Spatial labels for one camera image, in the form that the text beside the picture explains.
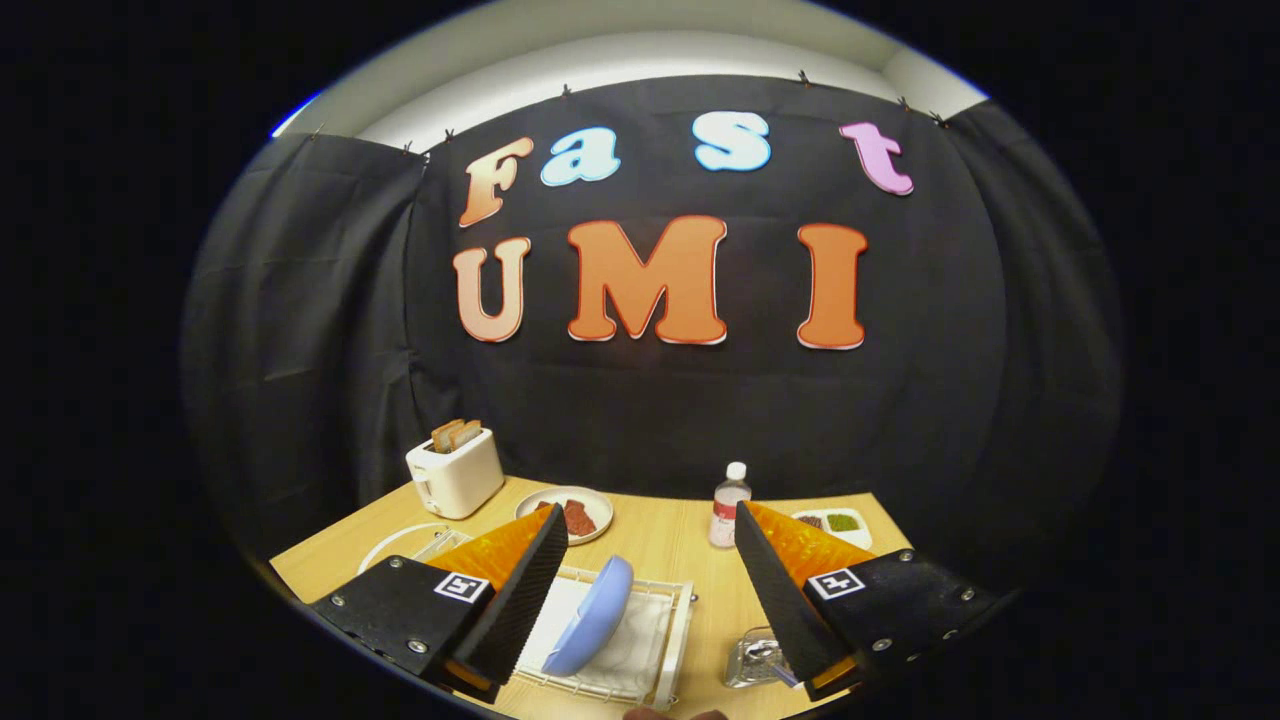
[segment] blue plate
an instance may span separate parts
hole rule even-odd
[[[595,577],[591,589],[586,591],[582,605],[568,621],[568,626],[556,641],[556,648],[547,656],[543,673],[557,678],[567,678],[595,657],[618,629],[622,611],[631,597],[631,564],[614,555],[604,564]]]

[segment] hand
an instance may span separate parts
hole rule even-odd
[[[657,710],[649,707],[632,707],[622,716],[622,720],[673,720],[668,715],[663,715]],[[723,712],[719,710],[708,710],[707,712],[699,712],[689,720],[728,720]]]

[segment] green sauce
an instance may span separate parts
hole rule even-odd
[[[827,523],[831,525],[831,530],[835,533],[845,533],[849,530],[858,529],[858,520],[850,515],[827,515]]]

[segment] letter s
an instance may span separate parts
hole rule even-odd
[[[755,113],[718,110],[694,120],[694,137],[703,141],[694,158],[708,170],[758,170],[772,152],[769,124]]]

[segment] white cloth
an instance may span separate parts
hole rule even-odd
[[[539,678],[545,676],[541,671],[543,664],[556,648],[556,642],[568,626],[589,589],[591,589],[590,583],[568,578],[558,577],[552,582],[543,610],[516,662],[517,670]],[[644,700],[658,682],[662,650],[669,624],[669,594],[632,592],[613,637],[585,667],[564,679],[570,683],[595,685],[603,692],[613,691],[614,694],[636,701]]]

